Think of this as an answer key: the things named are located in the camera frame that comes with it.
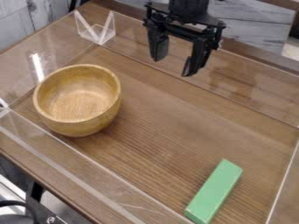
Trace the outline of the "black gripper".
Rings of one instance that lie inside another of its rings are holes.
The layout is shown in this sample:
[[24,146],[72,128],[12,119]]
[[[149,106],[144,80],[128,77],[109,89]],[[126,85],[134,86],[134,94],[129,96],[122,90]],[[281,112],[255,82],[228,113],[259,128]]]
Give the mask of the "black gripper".
[[205,66],[211,49],[219,48],[221,33],[227,28],[225,23],[209,15],[208,4],[208,1],[148,1],[144,4],[144,27],[153,61],[160,61],[168,54],[169,35],[192,42],[183,77],[195,75]]

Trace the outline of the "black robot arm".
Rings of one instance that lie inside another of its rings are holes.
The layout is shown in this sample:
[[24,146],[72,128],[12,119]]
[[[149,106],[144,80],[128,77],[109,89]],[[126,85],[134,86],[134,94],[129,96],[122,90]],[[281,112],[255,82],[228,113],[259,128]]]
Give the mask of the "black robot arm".
[[167,5],[148,0],[144,27],[155,62],[168,55],[169,36],[192,42],[181,76],[193,76],[205,67],[211,52],[220,47],[225,23],[208,14],[209,0],[169,0]]

